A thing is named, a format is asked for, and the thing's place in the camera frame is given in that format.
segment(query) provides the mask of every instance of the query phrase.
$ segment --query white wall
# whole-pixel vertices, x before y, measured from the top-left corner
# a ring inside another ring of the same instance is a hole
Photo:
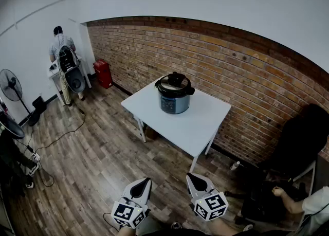
[[[13,24],[13,19],[20,20],[56,1],[59,0],[7,0],[0,8],[0,33]],[[32,102],[39,95],[47,100],[56,94],[46,74],[51,64],[49,45],[54,39],[55,26],[62,26],[64,33],[75,41],[77,53],[85,56],[80,37],[82,25],[74,19],[72,3],[72,0],[64,0],[44,8],[17,23],[17,29],[12,27],[0,36],[0,70],[9,69],[18,77],[23,89],[23,100],[31,112],[34,110]],[[17,122],[27,116],[20,102],[8,100],[1,91],[0,96]]]
[[[220,23],[279,42],[329,71],[329,0],[77,0],[80,22],[175,16]]]

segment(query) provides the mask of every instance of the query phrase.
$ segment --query red gas can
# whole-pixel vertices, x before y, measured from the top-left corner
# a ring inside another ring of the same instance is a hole
[[[103,86],[105,89],[112,86],[112,77],[111,73],[109,71],[109,66],[106,62],[103,60],[98,60],[94,64],[94,69],[96,72],[96,77],[101,86]]]

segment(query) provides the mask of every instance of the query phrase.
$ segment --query fan stand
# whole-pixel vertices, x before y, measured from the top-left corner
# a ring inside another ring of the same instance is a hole
[[[37,113],[37,112],[33,112],[32,114],[30,113],[29,109],[26,107],[25,103],[23,102],[23,100],[20,98],[18,92],[16,91],[15,87],[12,88],[15,93],[17,94],[19,100],[21,101],[22,105],[24,106],[24,108],[26,109],[26,111],[28,112],[29,114],[29,119],[28,119],[28,125],[29,126],[34,126],[38,121],[39,121],[39,118],[40,118],[40,114]]]

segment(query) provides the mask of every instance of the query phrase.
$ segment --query small bottle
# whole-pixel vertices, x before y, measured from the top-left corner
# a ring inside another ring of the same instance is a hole
[[[231,166],[231,170],[234,171],[235,169],[237,169],[237,167],[240,165],[240,161],[235,162],[232,166]]]

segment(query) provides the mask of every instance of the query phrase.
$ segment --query white table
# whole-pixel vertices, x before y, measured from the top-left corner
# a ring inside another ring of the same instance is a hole
[[[190,107],[185,112],[168,114],[160,108],[155,82],[122,101],[121,105],[134,115],[144,142],[143,122],[193,156],[190,169],[193,172],[197,158],[206,145],[205,154],[208,153],[231,105],[195,89]]]
[[[77,55],[77,57],[78,57],[78,60],[80,61],[80,64],[81,64],[81,67],[82,67],[82,71],[83,71],[83,74],[84,74],[84,76],[85,76],[85,78],[86,78],[86,81],[87,81],[88,87],[91,88],[92,85],[90,84],[90,81],[89,81],[89,78],[88,78],[88,75],[87,75],[87,72],[86,72],[86,69],[85,69],[85,66],[84,66],[85,63],[84,63],[84,61],[82,60],[82,58],[81,58],[79,55]],[[56,67],[56,69],[54,69],[54,70],[49,70],[49,68],[50,68],[50,66],[51,66],[52,64],[56,64],[57,67]],[[57,85],[56,85],[56,83],[55,83],[55,80],[54,80],[55,77],[59,76],[59,73],[60,73],[60,71],[59,71],[59,68],[58,68],[58,62],[57,62],[57,60],[56,60],[56,61],[54,61],[53,63],[51,63],[51,64],[49,65],[49,67],[48,67],[48,69],[47,69],[47,77],[48,77],[50,80],[52,80],[53,85],[55,86],[55,89],[56,89],[56,95],[57,95],[58,99],[60,99],[61,104],[64,106],[65,103],[64,103],[63,99],[61,98],[61,93],[59,92],[59,90],[58,90],[58,88],[57,88]]]

